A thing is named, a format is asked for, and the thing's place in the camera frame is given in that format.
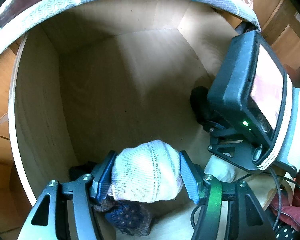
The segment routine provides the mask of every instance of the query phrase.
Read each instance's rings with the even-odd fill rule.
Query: blue gripper pad
[[[204,184],[201,175],[185,151],[180,153],[180,173],[186,186],[188,196],[195,204],[199,203],[204,194]]]
[[[96,165],[91,174],[94,179],[90,188],[90,197],[95,198],[98,203],[105,199],[111,185],[111,170],[117,153],[110,151],[101,165]]]

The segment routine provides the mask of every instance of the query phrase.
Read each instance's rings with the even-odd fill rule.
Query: device screen
[[[277,126],[282,90],[283,76],[266,49],[260,45],[256,74],[250,96],[273,130]]]

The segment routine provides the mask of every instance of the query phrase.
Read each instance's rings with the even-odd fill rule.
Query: white object
[[[211,174],[223,182],[232,182],[235,177],[235,167],[219,157],[212,155],[207,166],[204,168],[204,173]]]
[[[124,149],[116,158],[109,195],[115,200],[170,200],[183,186],[179,152],[160,140]]]

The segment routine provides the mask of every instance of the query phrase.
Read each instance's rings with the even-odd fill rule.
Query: screw
[[[58,184],[58,182],[55,179],[49,181],[49,186],[50,187],[53,187],[53,186],[55,186],[57,184]]]
[[[212,180],[212,179],[213,179],[213,176],[212,176],[211,174],[206,174],[206,175],[204,176],[204,178],[205,178],[206,180]]]
[[[247,183],[244,180],[239,182],[240,187],[245,187],[246,185],[247,185]]]
[[[82,176],[82,179],[83,179],[83,180],[89,180],[89,179],[91,179],[91,177],[92,177],[91,174],[86,173],[86,174],[84,174],[84,175]]]

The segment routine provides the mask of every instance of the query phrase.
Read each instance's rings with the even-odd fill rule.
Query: display screen
[[[277,126],[283,90],[283,76],[266,49],[260,45],[251,98],[274,130]]]

